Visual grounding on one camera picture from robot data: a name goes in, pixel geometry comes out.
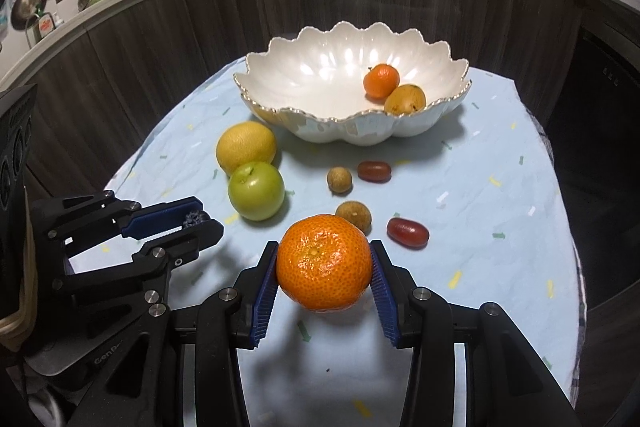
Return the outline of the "small mandarin in bowl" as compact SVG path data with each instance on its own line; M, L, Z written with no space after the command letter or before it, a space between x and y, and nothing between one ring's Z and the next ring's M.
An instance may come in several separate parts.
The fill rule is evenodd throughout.
M392 65L378 64L369 69L363 78L363 89L368 98L381 101L387 98L400 83L398 70Z

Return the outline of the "yellow mango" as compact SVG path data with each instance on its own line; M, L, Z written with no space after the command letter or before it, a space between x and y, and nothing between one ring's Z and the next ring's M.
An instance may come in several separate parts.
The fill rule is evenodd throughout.
M414 84L401 84L385 100L384 110L394 116L410 115L426 107L424 91Z

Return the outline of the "large orange mandarin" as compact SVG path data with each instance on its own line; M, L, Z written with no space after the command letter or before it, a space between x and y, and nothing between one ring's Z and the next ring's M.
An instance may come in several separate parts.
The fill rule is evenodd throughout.
M278 246L277 278L285 295L309 311L347 309L372 279L367 237L341 217L299 220Z

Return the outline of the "white scalloped ceramic bowl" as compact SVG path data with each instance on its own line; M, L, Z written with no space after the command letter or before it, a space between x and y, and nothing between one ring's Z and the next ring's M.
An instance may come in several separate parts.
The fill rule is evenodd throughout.
M419 87L425 107L392 115L369 98L363 79L378 64ZM395 32L382 22L358 28L346 20L329 30L306 26L293 39L272 38L264 52L247 54L233 80L250 111L268 124L311 143L357 146L424 133L472 87L468 60L452 58L448 42L429 43L416 28Z

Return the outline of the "green apple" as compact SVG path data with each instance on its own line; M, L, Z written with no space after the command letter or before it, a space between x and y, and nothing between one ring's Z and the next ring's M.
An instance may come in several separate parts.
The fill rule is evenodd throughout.
M250 161L234 170L228 183L231 205L250 221L273 217L284 202L285 187L279 170L269 162Z

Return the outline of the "brown longan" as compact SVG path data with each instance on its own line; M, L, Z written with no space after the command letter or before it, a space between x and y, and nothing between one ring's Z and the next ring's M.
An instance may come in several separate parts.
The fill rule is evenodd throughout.
M368 207L362 202L356 202L356 200L342 202L336 208L335 214L355 225L364 234L368 234L371 230L372 216Z
M352 174L345 167L332 167L326 174L326 183L333 194L352 191Z

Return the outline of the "yellow lemon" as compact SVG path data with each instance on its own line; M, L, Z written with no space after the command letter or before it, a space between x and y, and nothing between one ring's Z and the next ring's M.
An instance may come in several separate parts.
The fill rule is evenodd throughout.
M219 167L232 176L240 166L251 161L271 164L278 143L273 132L256 121L245 121L228 128L217 142L215 155Z

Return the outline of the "red grape tomato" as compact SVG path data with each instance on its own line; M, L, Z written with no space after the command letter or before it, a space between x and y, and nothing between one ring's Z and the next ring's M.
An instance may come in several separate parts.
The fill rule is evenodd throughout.
M386 183L392 177L392 167L385 161L365 160L357 167L357 173L361 180L372 183Z
M430 239L430 231L424 225L401 217L390 219L386 232L393 241L411 249L424 248Z

